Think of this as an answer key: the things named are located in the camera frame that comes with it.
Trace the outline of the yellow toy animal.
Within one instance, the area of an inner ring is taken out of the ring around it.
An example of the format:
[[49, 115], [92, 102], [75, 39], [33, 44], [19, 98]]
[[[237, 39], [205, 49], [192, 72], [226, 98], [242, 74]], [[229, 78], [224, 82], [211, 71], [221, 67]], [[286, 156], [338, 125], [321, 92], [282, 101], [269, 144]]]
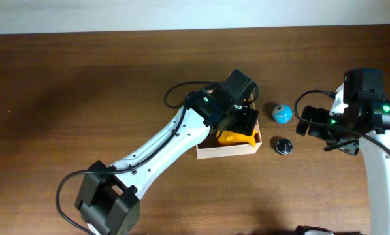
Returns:
[[253, 130], [251, 136], [245, 134], [235, 133], [233, 131], [218, 131], [216, 138], [218, 144], [221, 146], [234, 146], [237, 144], [249, 144], [256, 147], [255, 135], [259, 132], [258, 128]]

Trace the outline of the pink cardboard box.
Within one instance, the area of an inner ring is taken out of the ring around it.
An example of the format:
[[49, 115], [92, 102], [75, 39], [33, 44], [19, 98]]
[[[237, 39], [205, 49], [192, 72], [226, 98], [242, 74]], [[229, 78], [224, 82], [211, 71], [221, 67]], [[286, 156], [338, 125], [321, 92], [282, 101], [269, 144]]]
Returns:
[[[250, 95], [247, 99], [244, 100], [246, 103], [243, 106], [249, 106], [250, 108], [256, 109], [254, 103], [252, 102], [253, 95]], [[198, 159], [211, 159], [217, 157], [229, 157], [236, 155], [248, 155], [254, 154], [257, 152], [259, 147], [262, 144], [261, 133], [258, 123], [258, 118], [254, 128], [258, 128], [259, 132], [255, 135], [256, 147], [253, 147], [249, 144], [237, 144], [234, 146], [221, 146], [218, 144], [216, 133], [218, 131], [226, 131], [226, 128], [234, 120], [235, 109], [241, 109], [243, 106], [234, 105], [229, 112], [229, 117], [224, 119], [222, 124], [219, 124], [215, 127], [212, 127], [210, 133], [200, 144], [196, 145], [196, 153]]]

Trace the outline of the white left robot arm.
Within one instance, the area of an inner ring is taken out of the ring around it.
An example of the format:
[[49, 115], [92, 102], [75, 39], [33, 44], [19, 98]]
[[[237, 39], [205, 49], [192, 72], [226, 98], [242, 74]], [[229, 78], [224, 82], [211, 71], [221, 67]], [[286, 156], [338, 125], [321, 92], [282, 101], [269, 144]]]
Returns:
[[204, 82], [186, 94], [177, 113], [155, 136], [107, 166], [94, 162], [84, 171], [75, 207], [89, 234], [128, 234], [140, 217], [140, 200], [151, 184], [210, 131], [251, 134], [259, 96], [257, 84], [235, 69], [224, 82]]

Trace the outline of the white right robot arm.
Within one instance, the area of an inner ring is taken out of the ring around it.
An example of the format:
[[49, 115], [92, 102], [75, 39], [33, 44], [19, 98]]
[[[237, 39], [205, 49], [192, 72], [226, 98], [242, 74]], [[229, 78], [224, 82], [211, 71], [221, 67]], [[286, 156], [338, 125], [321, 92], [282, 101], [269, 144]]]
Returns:
[[370, 233], [390, 234], [390, 100], [380, 69], [349, 70], [336, 91], [330, 110], [306, 106], [296, 132], [326, 142], [325, 151], [363, 156], [370, 199]]

